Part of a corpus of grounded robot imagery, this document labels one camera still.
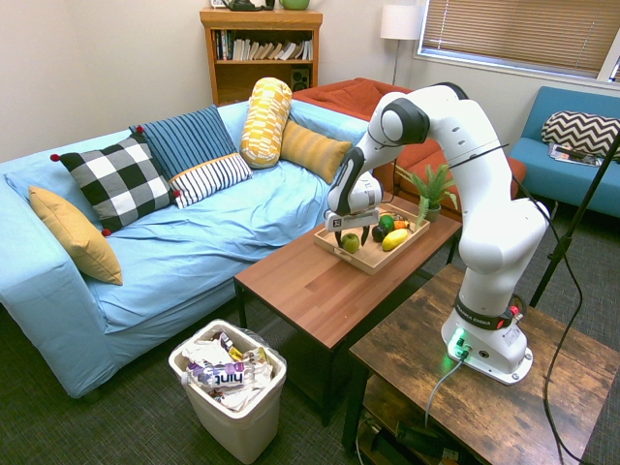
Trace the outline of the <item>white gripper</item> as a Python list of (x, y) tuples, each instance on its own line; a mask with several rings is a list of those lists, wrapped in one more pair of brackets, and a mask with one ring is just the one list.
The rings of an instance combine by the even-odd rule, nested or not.
[(354, 212), (350, 212), (345, 207), (339, 210), (329, 209), (325, 213), (325, 228), (334, 233), (339, 248), (343, 248), (342, 231), (362, 228), (360, 244), (364, 245), (370, 234), (370, 226), (377, 224), (379, 219), (380, 209), (378, 206)]

